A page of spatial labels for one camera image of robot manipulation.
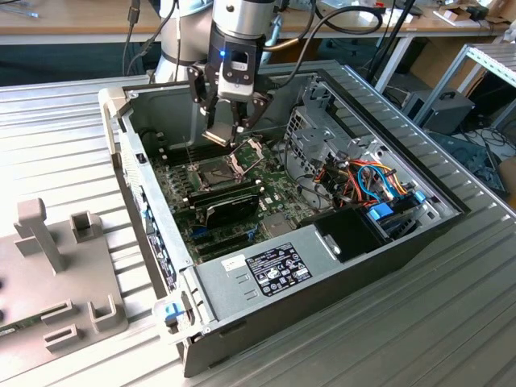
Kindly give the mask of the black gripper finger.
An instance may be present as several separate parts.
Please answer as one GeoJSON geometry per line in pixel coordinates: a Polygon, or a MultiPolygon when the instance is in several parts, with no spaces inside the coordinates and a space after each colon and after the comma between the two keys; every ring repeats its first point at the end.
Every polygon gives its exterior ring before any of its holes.
{"type": "Polygon", "coordinates": [[[252,114],[248,115],[248,102],[232,101],[231,113],[233,116],[232,133],[241,133],[244,130],[251,130],[261,119],[264,112],[273,101],[270,93],[255,92],[250,100],[252,114]]]}
{"type": "Polygon", "coordinates": [[[208,64],[196,62],[187,68],[189,90],[192,100],[202,109],[206,128],[214,125],[217,104],[217,75],[208,64]]]}

